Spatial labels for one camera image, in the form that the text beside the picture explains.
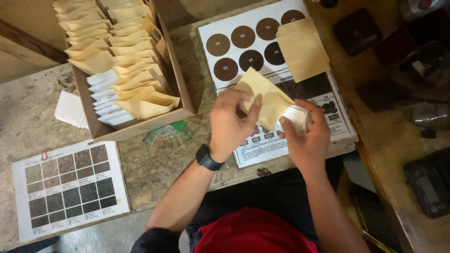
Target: coffee roast color chart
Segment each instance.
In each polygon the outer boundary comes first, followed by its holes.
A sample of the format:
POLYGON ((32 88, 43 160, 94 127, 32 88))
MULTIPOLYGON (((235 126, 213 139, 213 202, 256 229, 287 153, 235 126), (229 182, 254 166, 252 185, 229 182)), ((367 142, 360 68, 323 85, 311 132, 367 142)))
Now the coffee roast color chart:
POLYGON ((13 163, 20 242, 130 211, 114 142, 92 142, 13 163))
POLYGON ((199 27, 217 91, 237 83, 249 67, 267 78, 288 72, 278 26, 307 16, 303 1, 283 0, 199 27))

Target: cardboard box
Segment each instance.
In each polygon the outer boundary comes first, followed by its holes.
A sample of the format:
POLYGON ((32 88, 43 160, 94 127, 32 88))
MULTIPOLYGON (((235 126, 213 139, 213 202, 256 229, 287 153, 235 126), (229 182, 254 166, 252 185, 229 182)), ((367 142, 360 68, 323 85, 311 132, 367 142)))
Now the cardboard box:
POLYGON ((126 140, 133 136, 185 119, 195 114, 191 98, 186 88, 185 80, 183 78, 183 75, 181 74, 178 60, 176 59, 175 56, 175 50, 171 38, 169 36, 169 32, 164 24, 164 21, 161 19, 158 10, 156 10, 156 12, 158 14, 162 34, 164 36, 164 39, 166 40, 168 57, 170 58, 172 63, 171 66, 166 66, 167 69, 166 79, 170 87, 174 91, 175 96, 181 97, 180 105, 169 113, 151 118, 149 120, 138 123, 136 125, 129 126, 121 130, 115 130, 114 128, 97 120, 100 116, 95 113, 94 106, 92 105, 92 103, 95 102, 95 99, 93 99, 90 96, 92 92, 88 90, 90 85, 86 81, 86 78, 89 75, 84 73, 76 66, 72 65, 73 76, 75 78, 78 91, 80 92, 81 103, 83 105, 83 110, 86 115, 86 121, 89 126, 90 135, 94 139, 94 141, 126 140))

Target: right hand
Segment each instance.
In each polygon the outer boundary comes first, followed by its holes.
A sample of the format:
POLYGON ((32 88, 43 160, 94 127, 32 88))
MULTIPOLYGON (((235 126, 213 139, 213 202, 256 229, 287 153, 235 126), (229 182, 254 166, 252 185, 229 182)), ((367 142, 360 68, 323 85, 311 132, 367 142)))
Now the right hand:
POLYGON ((325 159, 330 144, 330 129, 322 108, 301 99, 296 99, 295 104, 311 112, 313 123, 306 135, 298 136, 292 122, 286 117, 281 117, 279 121, 284 133, 280 138, 288 140, 289 155, 305 182, 328 180, 325 159))

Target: brown circle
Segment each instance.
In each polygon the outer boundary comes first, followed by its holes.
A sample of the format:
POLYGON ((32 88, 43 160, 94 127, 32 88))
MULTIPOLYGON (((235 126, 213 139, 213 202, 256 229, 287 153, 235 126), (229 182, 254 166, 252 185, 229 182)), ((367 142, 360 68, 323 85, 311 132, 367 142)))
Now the brown circle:
POLYGON ((276 38, 280 24, 273 18, 263 18, 256 25, 256 33, 265 40, 271 41, 276 38))
POLYGON ((214 75, 221 81, 231 81, 238 74, 238 65, 233 59, 222 58, 214 65, 214 75))
POLYGON ((288 10, 281 17, 281 24, 287 24, 305 18, 305 15, 296 9, 288 10))
POLYGON ((263 65, 264 58, 256 50, 247 50, 239 57, 239 66, 243 71, 247 71, 250 67, 253 67, 256 71, 260 71, 263 65))
POLYGON ((272 42, 264 50, 265 60, 272 65, 281 65, 286 61, 284 60, 283 54, 281 53, 280 46, 278 42, 272 42))
POLYGON ((209 37, 206 41, 206 49, 214 56, 223 56, 230 49, 230 43, 227 36, 217 33, 209 37))
POLYGON ((238 48, 247 48, 255 42, 255 32, 248 26, 239 26, 231 33, 231 42, 238 48))

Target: left hand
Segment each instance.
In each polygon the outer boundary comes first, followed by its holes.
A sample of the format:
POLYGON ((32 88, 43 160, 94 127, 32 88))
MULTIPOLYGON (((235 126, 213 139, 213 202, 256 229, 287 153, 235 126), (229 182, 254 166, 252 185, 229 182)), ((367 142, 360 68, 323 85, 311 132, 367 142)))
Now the left hand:
POLYGON ((211 158, 223 163, 231 153, 247 139, 255 129, 261 109, 261 95, 257 96, 247 118, 240 119, 236 108, 250 96, 240 90, 229 89, 220 93, 211 111, 211 158))

